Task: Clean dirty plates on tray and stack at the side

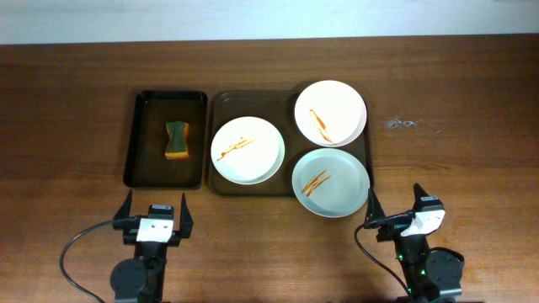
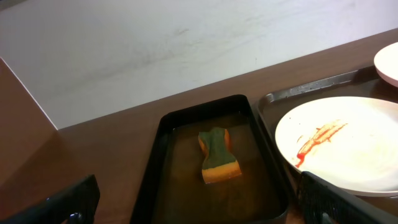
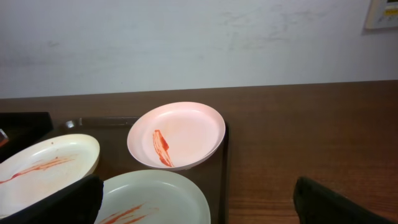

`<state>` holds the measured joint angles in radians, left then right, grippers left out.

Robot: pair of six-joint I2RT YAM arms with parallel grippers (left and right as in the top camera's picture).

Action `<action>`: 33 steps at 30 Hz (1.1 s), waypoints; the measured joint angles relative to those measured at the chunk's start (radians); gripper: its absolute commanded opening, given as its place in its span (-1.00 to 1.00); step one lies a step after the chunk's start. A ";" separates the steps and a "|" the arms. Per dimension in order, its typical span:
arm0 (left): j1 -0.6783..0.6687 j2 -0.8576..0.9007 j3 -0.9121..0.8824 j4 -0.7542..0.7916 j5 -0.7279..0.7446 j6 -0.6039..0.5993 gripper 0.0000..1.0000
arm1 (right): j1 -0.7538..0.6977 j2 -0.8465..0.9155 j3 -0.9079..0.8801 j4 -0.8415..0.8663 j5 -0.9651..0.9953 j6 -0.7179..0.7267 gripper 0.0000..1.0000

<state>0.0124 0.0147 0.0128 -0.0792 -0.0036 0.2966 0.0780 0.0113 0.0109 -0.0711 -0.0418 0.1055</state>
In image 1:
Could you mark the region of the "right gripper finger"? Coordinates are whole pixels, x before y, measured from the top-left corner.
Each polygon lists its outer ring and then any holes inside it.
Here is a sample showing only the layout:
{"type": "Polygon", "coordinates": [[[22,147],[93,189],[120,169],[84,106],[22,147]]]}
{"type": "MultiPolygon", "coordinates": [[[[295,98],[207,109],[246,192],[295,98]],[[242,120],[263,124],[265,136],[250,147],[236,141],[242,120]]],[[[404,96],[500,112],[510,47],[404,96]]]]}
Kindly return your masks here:
{"type": "Polygon", "coordinates": [[[367,210],[364,220],[365,229],[378,228],[381,222],[386,218],[386,215],[382,209],[381,203],[378,200],[376,193],[373,189],[368,190],[367,197],[367,210]]]}
{"type": "Polygon", "coordinates": [[[414,211],[421,211],[424,206],[429,202],[428,200],[424,200],[424,198],[429,197],[429,195],[426,193],[426,191],[419,185],[419,183],[414,184],[414,211]]]}

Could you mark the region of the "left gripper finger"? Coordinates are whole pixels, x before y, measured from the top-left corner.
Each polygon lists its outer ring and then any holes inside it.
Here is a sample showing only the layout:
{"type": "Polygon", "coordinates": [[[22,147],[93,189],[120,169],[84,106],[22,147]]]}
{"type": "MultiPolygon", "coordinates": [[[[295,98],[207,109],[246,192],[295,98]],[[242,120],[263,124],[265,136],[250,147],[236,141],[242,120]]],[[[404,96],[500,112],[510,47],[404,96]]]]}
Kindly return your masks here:
{"type": "Polygon", "coordinates": [[[116,211],[113,217],[113,229],[114,230],[126,230],[131,228],[133,219],[130,217],[131,203],[132,203],[133,190],[130,189],[125,201],[121,207],[116,211]]]}
{"type": "Polygon", "coordinates": [[[179,224],[179,232],[182,239],[190,238],[193,225],[194,221],[187,205],[185,193],[182,193],[179,224]]]}

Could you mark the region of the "pale grey plate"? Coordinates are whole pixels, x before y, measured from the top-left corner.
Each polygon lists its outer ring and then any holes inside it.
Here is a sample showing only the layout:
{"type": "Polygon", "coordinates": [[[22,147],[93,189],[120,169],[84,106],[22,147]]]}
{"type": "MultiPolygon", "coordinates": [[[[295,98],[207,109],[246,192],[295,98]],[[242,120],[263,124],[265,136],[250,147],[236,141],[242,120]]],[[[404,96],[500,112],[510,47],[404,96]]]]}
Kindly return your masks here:
{"type": "Polygon", "coordinates": [[[348,152],[320,148],[297,162],[291,185],[307,210],[323,217],[340,218],[364,205],[371,179],[365,166],[348,152]]]}

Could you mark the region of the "green and orange sponge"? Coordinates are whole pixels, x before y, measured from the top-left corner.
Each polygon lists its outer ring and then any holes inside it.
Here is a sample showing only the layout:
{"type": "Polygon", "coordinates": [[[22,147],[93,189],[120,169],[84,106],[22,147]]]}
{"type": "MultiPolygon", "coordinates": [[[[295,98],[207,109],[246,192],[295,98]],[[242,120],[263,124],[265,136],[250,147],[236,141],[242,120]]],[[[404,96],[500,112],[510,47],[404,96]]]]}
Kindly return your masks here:
{"type": "Polygon", "coordinates": [[[179,160],[189,157],[187,138],[189,124],[183,121],[169,121],[165,124],[168,134],[168,144],[164,155],[168,160],[179,160]]]}

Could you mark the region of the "white plate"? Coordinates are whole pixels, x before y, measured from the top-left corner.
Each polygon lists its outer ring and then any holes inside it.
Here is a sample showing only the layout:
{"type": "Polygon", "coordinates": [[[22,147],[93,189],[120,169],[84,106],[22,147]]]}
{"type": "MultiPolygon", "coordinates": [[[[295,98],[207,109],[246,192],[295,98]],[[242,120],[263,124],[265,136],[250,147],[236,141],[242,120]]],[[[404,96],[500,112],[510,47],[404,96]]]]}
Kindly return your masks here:
{"type": "Polygon", "coordinates": [[[211,163],[224,179],[240,184],[262,183],[280,168],[285,141],[267,120],[243,116],[228,121],[211,142],[211,163]]]}
{"type": "Polygon", "coordinates": [[[312,143],[323,147],[345,146],[366,128],[366,102],[349,84],[319,81],[299,94],[294,118],[299,131],[312,143]]]}

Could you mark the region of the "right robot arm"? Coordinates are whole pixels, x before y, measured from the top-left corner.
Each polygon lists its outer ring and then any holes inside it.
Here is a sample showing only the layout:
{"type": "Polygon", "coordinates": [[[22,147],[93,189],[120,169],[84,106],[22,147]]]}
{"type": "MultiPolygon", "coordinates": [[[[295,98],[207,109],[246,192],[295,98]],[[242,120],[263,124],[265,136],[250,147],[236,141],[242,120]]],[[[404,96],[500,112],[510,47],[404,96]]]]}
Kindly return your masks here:
{"type": "Polygon", "coordinates": [[[377,230],[378,242],[392,242],[404,278],[378,261],[364,247],[360,250],[386,270],[405,290],[396,302],[454,302],[462,294],[465,265],[462,254],[445,247],[430,247],[427,236],[437,231],[446,214],[441,200],[414,184],[414,205],[396,215],[386,215],[373,189],[368,192],[364,223],[356,228],[377,230]]]}

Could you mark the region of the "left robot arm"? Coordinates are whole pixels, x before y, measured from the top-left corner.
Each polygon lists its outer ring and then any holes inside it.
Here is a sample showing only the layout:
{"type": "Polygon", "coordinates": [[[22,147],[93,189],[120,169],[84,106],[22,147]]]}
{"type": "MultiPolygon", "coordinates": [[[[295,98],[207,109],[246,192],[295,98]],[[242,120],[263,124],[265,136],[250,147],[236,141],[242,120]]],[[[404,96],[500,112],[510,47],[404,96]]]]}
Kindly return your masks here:
{"type": "Polygon", "coordinates": [[[113,217],[113,228],[122,232],[125,245],[134,247],[134,257],[119,262],[110,275],[115,301],[121,303],[161,302],[167,250],[190,238],[194,221],[181,198],[179,229],[173,228],[174,207],[150,205],[146,215],[130,215],[133,192],[113,217]]]}

